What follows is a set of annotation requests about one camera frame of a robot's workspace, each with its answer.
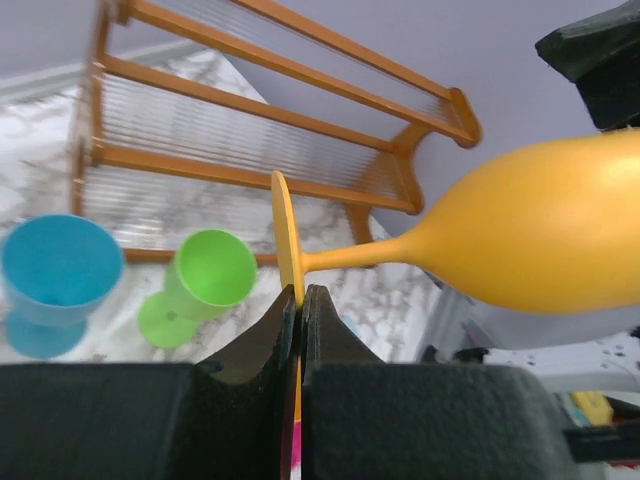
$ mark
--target black foam pad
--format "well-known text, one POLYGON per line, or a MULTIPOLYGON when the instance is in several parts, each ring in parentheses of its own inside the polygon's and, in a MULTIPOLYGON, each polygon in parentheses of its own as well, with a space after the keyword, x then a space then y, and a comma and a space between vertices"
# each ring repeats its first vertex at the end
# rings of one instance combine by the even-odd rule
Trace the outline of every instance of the black foam pad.
POLYGON ((287 287, 198 365, 0 368, 0 478, 288 480, 295 317, 287 287))
POLYGON ((305 479, 578 479, 568 419, 528 372, 480 365, 318 365, 305 479))

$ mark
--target green goblet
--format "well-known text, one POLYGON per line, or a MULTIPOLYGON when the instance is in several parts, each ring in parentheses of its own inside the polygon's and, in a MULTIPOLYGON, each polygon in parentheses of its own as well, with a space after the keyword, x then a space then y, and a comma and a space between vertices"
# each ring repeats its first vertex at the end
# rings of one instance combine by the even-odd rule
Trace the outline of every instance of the green goblet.
POLYGON ((167 268, 164 290, 138 311, 140 332, 160 348, 188 343, 200 323, 214 320, 244 300, 258 265, 249 247, 223 230, 191 235, 167 268))

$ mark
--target yellow object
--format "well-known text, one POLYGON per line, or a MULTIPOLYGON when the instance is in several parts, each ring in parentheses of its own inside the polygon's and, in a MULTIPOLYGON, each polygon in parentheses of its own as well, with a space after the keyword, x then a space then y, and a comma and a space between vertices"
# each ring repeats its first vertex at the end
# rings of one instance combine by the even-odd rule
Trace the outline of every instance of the yellow object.
POLYGON ((640 132, 525 147, 457 182, 407 233, 303 253, 286 181, 272 176, 283 285, 298 305, 304 275, 383 262, 417 265, 478 300, 570 313, 640 300, 640 132))
POLYGON ((610 425, 613 408, 600 392, 573 392, 571 399, 593 425, 610 425))

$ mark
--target blue goblet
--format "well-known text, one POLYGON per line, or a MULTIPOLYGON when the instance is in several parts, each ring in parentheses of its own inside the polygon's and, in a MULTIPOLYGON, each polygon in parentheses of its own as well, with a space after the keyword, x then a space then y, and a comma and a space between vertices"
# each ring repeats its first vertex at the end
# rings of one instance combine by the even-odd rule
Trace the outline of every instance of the blue goblet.
POLYGON ((87 317, 114 289, 125 258, 104 228, 83 217, 41 215, 5 237, 0 265, 12 309, 5 319, 9 344, 40 359, 71 350, 87 317))

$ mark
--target marble floor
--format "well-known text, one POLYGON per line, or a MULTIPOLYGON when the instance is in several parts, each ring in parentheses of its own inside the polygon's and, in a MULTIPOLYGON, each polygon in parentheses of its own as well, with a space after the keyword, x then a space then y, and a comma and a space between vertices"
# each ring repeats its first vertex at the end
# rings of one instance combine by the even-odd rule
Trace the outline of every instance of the marble floor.
MULTIPOLYGON (((160 67, 261 100, 216 52, 175 59, 160 67)), ((45 98, 0 107, 0 233, 33 215, 68 211, 67 136, 78 91, 68 88, 45 98)), ((136 99, 139 97, 132 97, 131 103, 136 99)), ((218 227, 236 233, 256 251, 274 251, 267 192, 241 187, 232 190, 206 182, 100 167, 87 177, 87 215, 112 231, 123 246, 175 247, 190 231, 218 227)), ((352 243, 348 222, 338 205, 303 197, 295 202, 306 249, 352 243)), ((372 230, 376 238, 386 235, 375 220, 372 230)), ((176 350, 159 349, 140 335, 135 317, 143 299, 160 290, 164 268, 129 266, 115 293, 90 319, 89 331, 80 345, 55 360, 198 361, 257 321, 280 291, 276 269, 262 268, 254 291, 241 305, 203 325, 189 344, 176 350)), ((439 294, 422 271, 407 265, 318 272, 308 275, 307 283, 327 286, 345 321, 355 325, 362 340, 378 356, 394 362, 415 357, 439 294)), ((0 319, 8 308, 1 299, 0 319)), ((0 329, 0 362, 31 361, 14 352, 2 332, 0 329)))

